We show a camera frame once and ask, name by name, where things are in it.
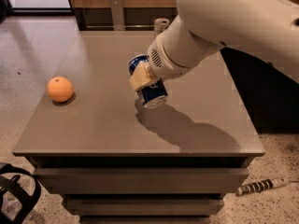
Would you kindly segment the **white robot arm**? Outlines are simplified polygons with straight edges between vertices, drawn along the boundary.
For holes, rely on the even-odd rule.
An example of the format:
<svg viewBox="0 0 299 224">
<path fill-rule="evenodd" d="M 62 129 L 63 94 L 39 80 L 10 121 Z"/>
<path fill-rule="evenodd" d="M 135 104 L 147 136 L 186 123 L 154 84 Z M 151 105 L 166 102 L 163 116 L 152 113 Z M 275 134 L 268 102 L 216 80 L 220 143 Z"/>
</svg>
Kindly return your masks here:
<svg viewBox="0 0 299 224">
<path fill-rule="evenodd" d="M 289 0 L 177 0 L 178 15 L 130 77 L 139 91 L 181 77 L 223 48 L 271 63 L 299 81 L 299 6 Z"/>
</svg>

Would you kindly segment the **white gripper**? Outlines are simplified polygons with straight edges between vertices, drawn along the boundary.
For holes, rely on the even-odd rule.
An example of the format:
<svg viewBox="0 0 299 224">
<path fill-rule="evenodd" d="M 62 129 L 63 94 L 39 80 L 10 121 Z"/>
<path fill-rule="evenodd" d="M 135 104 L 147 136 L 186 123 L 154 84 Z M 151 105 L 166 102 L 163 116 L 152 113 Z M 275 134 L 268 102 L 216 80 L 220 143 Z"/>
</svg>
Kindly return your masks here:
<svg viewBox="0 0 299 224">
<path fill-rule="evenodd" d="M 174 63 L 166 54 L 163 36 L 158 35 L 148 48 L 148 61 L 140 62 L 129 82 L 134 91 L 140 91 L 161 79 L 174 79 L 185 75 L 189 68 Z"/>
</svg>

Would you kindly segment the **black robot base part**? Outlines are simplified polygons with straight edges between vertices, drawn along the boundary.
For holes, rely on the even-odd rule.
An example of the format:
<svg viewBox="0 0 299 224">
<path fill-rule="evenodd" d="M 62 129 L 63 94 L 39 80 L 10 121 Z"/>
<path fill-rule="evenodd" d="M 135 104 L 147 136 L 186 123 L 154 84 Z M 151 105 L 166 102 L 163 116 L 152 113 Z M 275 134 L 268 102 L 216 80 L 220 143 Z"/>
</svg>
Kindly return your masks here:
<svg viewBox="0 0 299 224">
<path fill-rule="evenodd" d="M 32 195 L 29 195 L 18 183 L 21 175 L 28 175 L 35 181 L 35 190 Z M 20 203 L 21 210 L 14 218 L 10 218 L 4 212 L 0 213 L 1 224 L 22 224 L 30 212 L 34 209 L 41 195 L 41 186 L 37 179 L 28 171 L 15 167 L 9 163 L 0 163 L 0 187 L 1 201 L 4 200 L 6 192 L 11 193 Z"/>
</svg>

